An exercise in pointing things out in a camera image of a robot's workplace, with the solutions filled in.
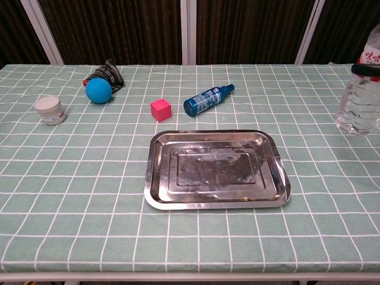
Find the small white jar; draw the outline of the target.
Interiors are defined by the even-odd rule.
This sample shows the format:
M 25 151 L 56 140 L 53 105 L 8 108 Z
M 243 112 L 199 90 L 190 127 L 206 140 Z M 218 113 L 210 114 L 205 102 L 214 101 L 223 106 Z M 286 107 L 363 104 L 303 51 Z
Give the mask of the small white jar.
M 61 101 L 57 96 L 41 97 L 34 103 L 33 107 L 46 125 L 57 125 L 66 119 Z

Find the stainless steel tray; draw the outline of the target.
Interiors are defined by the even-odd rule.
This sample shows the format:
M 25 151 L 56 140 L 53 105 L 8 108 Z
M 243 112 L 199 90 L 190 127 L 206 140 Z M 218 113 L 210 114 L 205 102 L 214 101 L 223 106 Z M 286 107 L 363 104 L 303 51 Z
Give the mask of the stainless steel tray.
M 158 210 L 281 207 L 291 186 L 273 138 L 256 130 L 163 131 L 144 198 Z

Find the pink cube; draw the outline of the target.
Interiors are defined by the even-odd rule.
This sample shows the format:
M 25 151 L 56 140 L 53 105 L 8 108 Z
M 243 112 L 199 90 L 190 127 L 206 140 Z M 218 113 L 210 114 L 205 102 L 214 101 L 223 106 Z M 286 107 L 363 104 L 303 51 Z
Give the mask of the pink cube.
M 150 103 L 151 115 L 158 122 L 165 121 L 172 117 L 171 104 L 165 99 L 159 99 Z

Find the green checked tablecloth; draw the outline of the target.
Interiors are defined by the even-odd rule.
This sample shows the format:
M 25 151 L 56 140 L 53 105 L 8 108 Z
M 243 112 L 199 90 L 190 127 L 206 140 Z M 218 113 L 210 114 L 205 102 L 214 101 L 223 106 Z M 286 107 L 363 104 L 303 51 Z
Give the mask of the green checked tablecloth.
M 158 271 L 380 273 L 380 129 L 343 134 L 337 106 L 349 65 L 133 65 L 124 87 L 91 104 L 91 65 L 0 69 L 0 273 Z M 190 117 L 183 103 L 233 84 Z M 34 103 L 57 96 L 66 119 Z M 150 103 L 165 99 L 158 122 Z M 292 196 L 281 208 L 165 212 L 143 197 L 158 132 L 270 134 Z

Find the blue ball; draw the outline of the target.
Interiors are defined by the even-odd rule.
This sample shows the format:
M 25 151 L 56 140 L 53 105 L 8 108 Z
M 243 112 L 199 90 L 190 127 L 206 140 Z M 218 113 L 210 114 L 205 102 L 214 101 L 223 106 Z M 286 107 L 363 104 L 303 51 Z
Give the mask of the blue ball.
M 85 94 L 95 104 L 103 104 L 112 96 L 111 85 L 102 78 L 93 78 L 85 85 Z

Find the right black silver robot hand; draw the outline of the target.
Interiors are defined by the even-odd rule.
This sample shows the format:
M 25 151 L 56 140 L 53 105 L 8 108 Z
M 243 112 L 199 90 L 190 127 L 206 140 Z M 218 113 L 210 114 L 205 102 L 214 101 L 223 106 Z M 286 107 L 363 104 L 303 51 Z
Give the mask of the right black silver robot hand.
M 355 63 L 351 66 L 351 72 L 370 81 L 380 82 L 380 65 Z

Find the striped grey cloth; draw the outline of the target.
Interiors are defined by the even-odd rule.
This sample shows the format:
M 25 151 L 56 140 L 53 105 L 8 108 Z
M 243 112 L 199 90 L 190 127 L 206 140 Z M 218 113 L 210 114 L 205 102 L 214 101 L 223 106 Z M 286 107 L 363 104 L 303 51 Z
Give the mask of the striped grey cloth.
M 94 78 L 106 80 L 111 86 L 112 94 L 115 94 L 124 86 L 124 79 L 112 58 L 107 59 L 103 65 L 96 68 L 92 74 L 84 79 L 82 81 L 83 86 L 86 86 Z

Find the dark partition screen panel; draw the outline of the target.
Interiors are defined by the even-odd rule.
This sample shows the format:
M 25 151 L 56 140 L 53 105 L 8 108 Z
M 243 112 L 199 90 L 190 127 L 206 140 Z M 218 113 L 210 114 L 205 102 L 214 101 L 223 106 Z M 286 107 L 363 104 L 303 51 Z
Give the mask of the dark partition screen panel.
M 0 69 L 7 64 L 48 64 L 20 0 L 0 0 Z
M 182 64 L 181 0 L 20 0 L 52 64 Z
M 302 64 L 325 0 L 179 0 L 182 63 Z
M 380 0 L 312 0 L 296 64 L 356 62 L 380 23 Z

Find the transparent plastic water bottle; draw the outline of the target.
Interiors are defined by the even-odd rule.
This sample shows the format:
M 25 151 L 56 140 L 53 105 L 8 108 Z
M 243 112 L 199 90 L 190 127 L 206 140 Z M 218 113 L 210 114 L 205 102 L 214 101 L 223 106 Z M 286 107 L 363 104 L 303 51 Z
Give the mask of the transparent plastic water bottle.
M 380 65 L 380 23 L 370 32 L 356 63 Z M 380 122 L 380 82 L 351 72 L 337 111 L 336 126 L 350 134 L 367 135 Z

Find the blue spray bottle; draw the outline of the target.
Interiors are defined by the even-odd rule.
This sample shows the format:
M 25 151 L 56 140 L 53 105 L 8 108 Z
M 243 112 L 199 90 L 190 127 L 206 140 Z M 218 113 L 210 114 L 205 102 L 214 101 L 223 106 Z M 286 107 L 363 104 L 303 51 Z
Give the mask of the blue spray bottle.
M 213 87 L 200 94 L 197 94 L 183 103 L 183 108 L 187 115 L 194 117 L 197 114 L 221 103 L 226 96 L 235 90 L 233 84 L 222 87 Z

